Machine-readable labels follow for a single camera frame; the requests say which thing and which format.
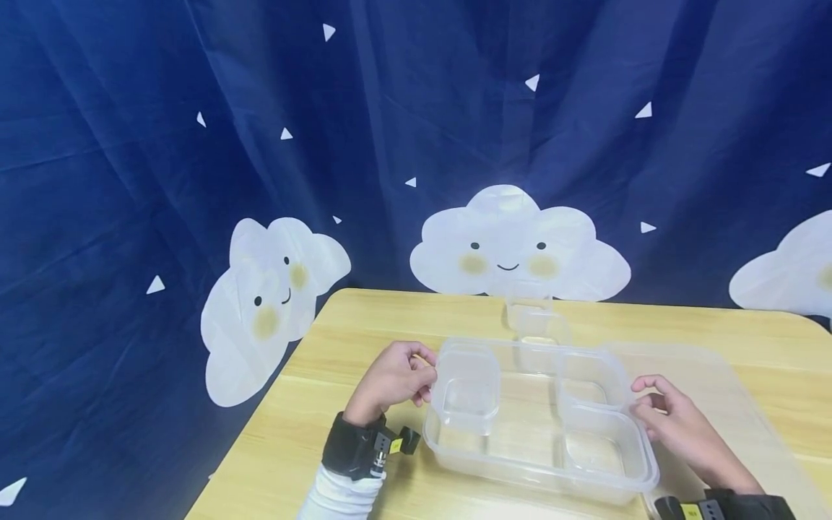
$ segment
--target white cloud decoration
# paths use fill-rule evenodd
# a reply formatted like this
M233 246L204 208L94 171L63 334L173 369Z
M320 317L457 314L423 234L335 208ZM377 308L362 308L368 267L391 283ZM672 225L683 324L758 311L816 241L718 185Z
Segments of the white cloud decoration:
M745 309L832 318L832 210L798 224L777 249L743 265L728 285Z
M219 406L243 403L275 372L290 341L306 334L315 301L350 271L335 239L300 220L266 229L252 219L231 236L230 268L208 294L202 340L209 351L206 387Z
M501 296L537 280L562 300L606 300L630 282L630 265L596 239L592 219L569 207L541 210L516 186L490 186L467 206L431 215L410 268L429 289Z

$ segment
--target dark blue backdrop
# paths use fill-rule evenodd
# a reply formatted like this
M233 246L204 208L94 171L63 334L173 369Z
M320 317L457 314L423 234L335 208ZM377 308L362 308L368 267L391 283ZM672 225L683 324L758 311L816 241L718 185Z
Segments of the dark blue backdrop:
M335 289L424 290L425 219L513 184L593 219L632 269L613 301L735 307L734 273L832 209L805 173L832 161L830 22L829 0L0 2L0 489L27 479L0 517L186 514L262 395L215 406L200 336L246 217L334 237Z

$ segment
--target navy blue curtain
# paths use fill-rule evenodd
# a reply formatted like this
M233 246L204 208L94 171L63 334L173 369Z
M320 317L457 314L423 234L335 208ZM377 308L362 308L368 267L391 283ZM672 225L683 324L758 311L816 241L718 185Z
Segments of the navy blue curtain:
M550 233L512 272L554 297L828 324L830 22L829 0L0 2L0 517L184 517L327 294L501 294L417 253L454 208ZM452 231L464 276L509 276ZM273 280L240 267L258 233ZM284 287L306 305L238 394L211 386L222 280L253 344Z

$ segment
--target wooden table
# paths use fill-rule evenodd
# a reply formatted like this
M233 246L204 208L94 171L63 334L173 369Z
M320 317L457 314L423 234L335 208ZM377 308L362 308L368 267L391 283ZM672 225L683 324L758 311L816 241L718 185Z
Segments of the wooden table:
M188 515L190 520L294 518L313 481L332 418L376 354L394 339L438 349L448 336L510 339L503 301L341 290L320 312ZM832 339L785 313L555 302L575 344L693 344L731 363L800 463L832 503ZM388 413L394 429L421 428L412 404ZM492 483L440 468L425 446L388 464L375 518L645 518L626 510ZM557 514L561 506L585 514Z

